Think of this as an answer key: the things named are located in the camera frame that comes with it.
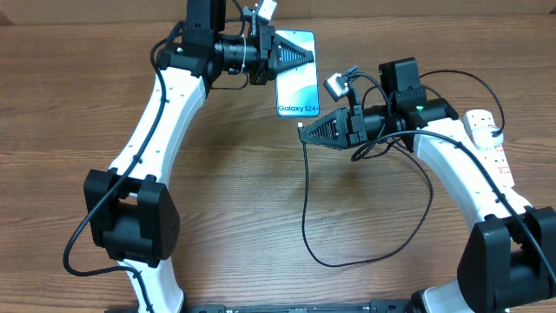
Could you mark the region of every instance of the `black cable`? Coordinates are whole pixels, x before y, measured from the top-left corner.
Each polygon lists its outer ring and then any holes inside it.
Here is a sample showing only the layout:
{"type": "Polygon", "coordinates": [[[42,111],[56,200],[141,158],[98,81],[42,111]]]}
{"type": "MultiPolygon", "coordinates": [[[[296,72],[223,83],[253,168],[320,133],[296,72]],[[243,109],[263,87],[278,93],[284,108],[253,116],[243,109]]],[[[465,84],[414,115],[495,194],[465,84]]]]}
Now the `black cable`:
{"type": "Polygon", "coordinates": [[[408,149],[408,148],[407,148],[407,147],[406,147],[405,145],[401,145],[401,143],[400,143],[400,140],[399,140],[399,139],[400,139],[400,138],[398,138],[398,140],[394,140],[394,141],[395,141],[395,143],[396,143],[396,144],[398,145],[398,147],[400,147],[400,148],[404,149],[405,151],[409,151],[409,149],[408,149]]]}
{"type": "Polygon", "coordinates": [[[388,95],[388,100],[386,101],[386,113],[389,117],[392,116],[392,99],[394,99],[394,95],[396,94],[396,92],[396,90],[390,92],[390,95],[388,95]]]}
{"type": "Polygon", "coordinates": [[[220,38],[224,38],[224,39],[228,39],[228,40],[235,40],[235,39],[239,39],[242,37],[243,35],[243,31],[245,31],[245,21],[243,20],[243,10],[241,5],[237,2],[237,0],[232,0],[232,2],[235,4],[235,7],[240,11],[240,16],[237,18],[229,18],[225,21],[225,23],[232,23],[232,22],[242,22],[242,29],[240,30],[240,33],[238,35],[220,35],[220,38]]]}
{"type": "Polygon", "coordinates": [[[379,153],[377,153],[375,155],[372,155],[372,156],[365,156],[365,157],[363,157],[363,159],[368,160],[368,159],[372,159],[372,158],[376,158],[376,157],[382,157],[390,151],[390,149],[392,148],[392,146],[394,146],[394,144],[396,144],[396,143],[400,144],[400,143],[398,143],[399,141],[400,141],[400,139],[395,139],[395,140],[389,142],[388,145],[386,146],[386,148],[382,152],[379,152],[379,153]]]}
{"type": "Polygon", "coordinates": [[[212,90],[242,90],[243,88],[247,87],[247,85],[249,84],[249,75],[247,73],[242,73],[245,74],[245,83],[243,83],[242,87],[210,87],[210,89],[212,90]]]}
{"type": "MultiPolygon", "coordinates": [[[[379,131],[378,137],[382,136],[384,133],[384,129],[386,128],[386,124],[382,124],[381,131],[379,131]]],[[[371,144],[371,142],[364,143],[361,147],[359,147],[354,154],[351,156],[351,162],[357,162],[361,159],[367,159],[367,154],[374,148],[376,144],[371,144]]]]}
{"type": "Polygon", "coordinates": [[[365,108],[365,101],[367,100],[368,93],[375,89],[376,86],[372,86],[371,88],[367,89],[367,91],[365,91],[365,95],[363,95],[363,100],[361,100],[361,109],[365,108]]]}
{"type": "Polygon", "coordinates": [[[540,260],[542,261],[542,263],[546,266],[546,268],[548,269],[548,272],[550,274],[550,277],[552,279],[552,284],[553,286],[551,287],[551,289],[554,288],[554,284],[556,284],[556,276],[554,275],[554,271],[552,266],[550,266],[550,263],[548,262],[548,260],[546,259],[546,255],[545,253],[542,251],[542,249],[539,246],[539,243],[537,243],[537,240],[535,240],[535,237],[533,236],[533,234],[531,233],[531,231],[527,228],[527,226],[525,225],[525,223],[523,222],[523,220],[521,219],[520,215],[512,208],[512,205],[510,205],[510,203],[507,201],[506,196],[500,191],[500,189],[498,188],[498,186],[496,185],[496,183],[494,182],[494,180],[490,177],[490,175],[487,172],[487,169],[485,169],[485,167],[480,163],[479,159],[474,155],[473,152],[471,152],[471,150],[469,150],[462,142],[457,142],[455,140],[453,140],[450,137],[446,137],[444,135],[441,134],[437,134],[431,131],[425,131],[425,130],[404,130],[404,131],[399,131],[399,132],[395,132],[392,134],[388,134],[385,135],[383,137],[378,137],[376,139],[373,140],[373,143],[379,143],[383,140],[388,140],[388,138],[391,137],[398,137],[398,136],[403,136],[403,135],[427,135],[427,136],[431,136],[431,137],[436,137],[439,138],[441,140],[444,140],[448,143],[453,144],[455,147],[460,148],[463,152],[465,152],[467,154],[467,156],[469,158],[471,158],[471,160],[473,161],[473,163],[475,164],[475,166],[477,166],[477,169],[479,169],[479,171],[481,172],[481,174],[483,175],[483,177],[485,178],[486,182],[489,184],[489,186],[492,188],[494,194],[496,195],[496,197],[498,197],[498,200],[504,205],[504,207],[506,208],[506,210],[512,215],[512,217],[515,219],[515,221],[518,223],[518,225],[523,229],[523,231],[526,234],[527,239],[529,240],[530,244],[533,246],[534,250],[537,252],[537,254],[539,255],[540,260]]]}
{"type": "Polygon", "coordinates": [[[500,127],[499,130],[496,130],[495,132],[493,132],[493,137],[498,137],[498,136],[500,136],[500,134],[502,134],[502,131],[504,130],[504,126],[506,126],[506,118],[504,117],[504,110],[502,109],[502,104],[500,104],[500,100],[498,99],[498,97],[494,93],[494,90],[492,88],[490,88],[488,83],[486,83],[482,79],[478,78],[477,76],[475,76],[471,73],[465,72],[463,70],[433,70],[433,71],[429,71],[428,73],[425,73],[425,74],[421,75],[420,77],[423,78],[425,76],[428,76],[428,75],[431,75],[431,74],[436,74],[436,73],[461,74],[461,75],[472,77],[475,80],[477,80],[479,83],[482,83],[482,85],[485,86],[488,89],[490,94],[493,95],[494,101],[496,101],[496,104],[498,104],[498,109],[500,109],[500,115],[502,116],[502,127],[500,127]]]}
{"type": "Polygon", "coordinates": [[[372,76],[368,75],[367,73],[363,73],[363,72],[355,72],[352,73],[350,76],[350,78],[355,78],[355,77],[365,77],[366,79],[370,80],[371,83],[374,84],[374,86],[381,92],[382,97],[384,98],[384,101],[386,103],[388,103],[388,96],[386,94],[386,92],[384,91],[384,89],[382,89],[382,86],[379,84],[379,82],[376,81],[376,79],[374,79],[372,76]]]}
{"type": "Polygon", "coordinates": [[[89,270],[89,271],[79,271],[75,270],[70,265],[70,252],[71,248],[73,247],[74,243],[76,242],[79,235],[82,233],[87,223],[89,223],[90,219],[97,213],[97,211],[108,201],[110,201],[115,193],[118,191],[120,186],[122,185],[123,181],[129,176],[131,171],[135,168],[135,166],[141,162],[141,155],[147,149],[147,145],[149,144],[150,139],[155,134],[156,126],[160,122],[162,117],[162,113],[164,111],[164,105],[166,104],[166,84],[164,83],[164,77],[160,69],[158,68],[158,64],[155,61],[155,53],[158,48],[160,48],[163,44],[166,43],[166,39],[155,44],[155,46],[150,51],[150,63],[155,69],[156,75],[158,76],[158,80],[161,85],[162,96],[160,98],[160,107],[158,108],[158,112],[156,113],[155,121],[153,122],[152,126],[150,127],[149,133],[145,137],[145,140],[142,142],[141,147],[137,151],[137,153],[133,156],[131,164],[129,167],[123,172],[120,178],[114,183],[114,185],[109,189],[109,191],[101,198],[101,200],[95,205],[93,210],[87,214],[87,216],[83,219],[83,221],[77,226],[76,231],[74,231],[73,235],[68,241],[66,248],[63,252],[63,267],[74,276],[86,277],[86,276],[95,276],[100,274],[111,273],[115,271],[128,271],[134,274],[134,278],[137,278],[139,282],[139,286],[141,287],[142,297],[147,305],[147,311],[151,313],[155,313],[153,309],[152,303],[150,303],[149,295],[147,294],[147,288],[145,287],[145,282],[141,277],[141,272],[131,266],[113,266],[106,269],[99,269],[99,270],[89,270]]]}
{"type": "MultiPolygon", "coordinates": [[[[387,150],[389,150],[390,148],[393,147],[392,143],[388,144],[387,150]]],[[[415,165],[417,165],[417,167],[419,168],[419,170],[421,171],[421,173],[423,173],[423,175],[425,176],[427,183],[428,183],[428,188],[430,190],[430,198],[428,200],[428,205],[427,205],[427,209],[425,210],[425,213],[423,214],[423,217],[421,218],[421,220],[419,221],[419,224],[417,225],[417,227],[415,228],[414,232],[411,234],[411,236],[396,250],[384,255],[384,256],[379,256],[379,257],[375,257],[375,258],[370,258],[368,260],[363,260],[363,261],[357,261],[357,262],[350,262],[350,263],[342,263],[342,264],[327,264],[324,263],[323,261],[319,260],[318,257],[316,257],[313,253],[313,251],[311,250],[311,248],[309,247],[309,243],[307,241],[307,236],[305,235],[305,217],[307,215],[307,202],[308,202],[308,193],[309,193],[309,166],[308,166],[308,158],[307,158],[307,144],[306,143],[302,143],[303,144],[303,157],[305,159],[305,200],[303,203],[303,216],[301,219],[301,233],[303,235],[303,242],[305,243],[305,247],[307,248],[309,254],[311,255],[311,257],[320,265],[329,267],[329,268],[340,268],[340,267],[344,267],[344,266],[350,266],[350,265],[356,265],[356,264],[364,264],[364,263],[375,263],[375,262],[379,262],[381,260],[387,259],[391,256],[396,255],[398,252],[402,251],[408,244],[409,242],[411,242],[411,240],[414,238],[415,234],[417,233],[417,231],[419,230],[419,228],[421,227],[421,225],[425,222],[425,219],[427,218],[427,214],[428,211],[431,208],[431,205],[433,204],[433,197],[434,197],[434,190],[433,190],[433,183],[431,182],[430,178],[428,177],[427,173],[425,172],[425,170],[420,166],[420,164],[414,159],[412,158],[409,154],[407,154],[406,152],[402,151],[402,150],[398,150],[396,147],[394,147],[395,149],[397,149],[399,152],[403,153],[406,157],[408,157],[413,163],[415,163],[415,165]]]]}
{"type": "Polygon", "coordinates": [[[438,91],[436,91],[436,90],[434,90],[434,89],[432,89],[432,88],[430,88],[430,87],[428,87],[424,84],[421,84],[421,86],[423,86],[426,90],[429,90],[432,93],[434,93],[438,98],[442,98],[442,96],[440,95],[440,93],[438,93],[438,91]]]}

